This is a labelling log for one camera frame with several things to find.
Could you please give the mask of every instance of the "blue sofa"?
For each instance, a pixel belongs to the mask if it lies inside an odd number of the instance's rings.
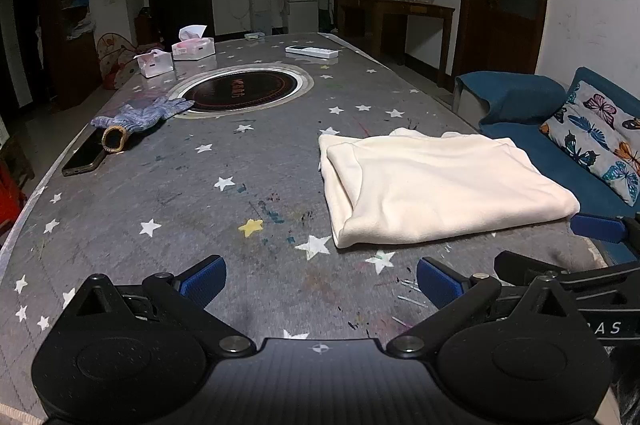
[[[603,181],[580,167],[539,131],[539,125],[558,110],[568,96],[558,82],[546,76],[494,71],[472,72],[456,80],[489,104],[489,113],[479,123],[480,132],[490,138],[510,138],[527,152],[542,174],[574,193],[580,201],[581,212],[633,217],[640,211],[640,199],[635,206],[626,204]],[[606,78],[590,69],[579,68],[569,92],[580,81],[593,85],[620,109],[640,118],[640,100]],[[602,243],[601,248],[606,250],[612,264],[636,261],[624,245]]]

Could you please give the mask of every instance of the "wooden desk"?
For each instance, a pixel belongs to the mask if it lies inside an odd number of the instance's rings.
[[[353,9],[371,12],[373,40],[371,56],[380,58],[382,52],[382,31],[385,15],[420,15],[442,19],[442,45],[440,47],[440,66],[438,68],[438,87],[446,87],[447,58],[449,57],[449,40],[451,38],[451,20],[455,8],[427,4],[418,0],[337,0],[338,31],[341,35],[349,36],[349,22],[347,11]],[[402,42],[406,38],[406,28],[402,34]]]

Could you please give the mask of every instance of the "folded cloth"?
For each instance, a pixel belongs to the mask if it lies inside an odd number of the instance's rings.
[[[321,135],[319,144],[336,248],[421,243],[580,211],[508,138],[401,128],[365,139]]]
[[[167,120],[193,104],[193,100],[169,100],[166,96],[161,96],[144,108],[135,109],[127,103],[113,118],[96,116],[92,119],[91,125],[105,129],[102,134],[102,146],[107,152],[120,152],[132,133],[150,129],[160,120]]]

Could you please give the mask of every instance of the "butterfly pillow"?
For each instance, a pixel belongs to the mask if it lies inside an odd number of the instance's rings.
[[[635,138],[618,130],[629,119],[634,117],[627,116],[592,85],[578,82],[565,104],[540,126],[540,131],[633,205],[639,193],[640,153],[636,149],[640,145],[635,141],[640,142],[640,130],[634,133]]]

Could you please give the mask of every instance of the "knit glove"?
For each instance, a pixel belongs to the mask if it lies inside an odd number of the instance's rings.
[[[107,152],[120,152],[134,132],[150,129],[160,120],[169,119],[187,110],[193,104],[193,100],[184,98],[169,100],[166,96],[161,96],[142,109],[135,109],[127,103],[113,118],[96,116],[92,119],[91,125],[105,129],[102,135],[102,146]]]

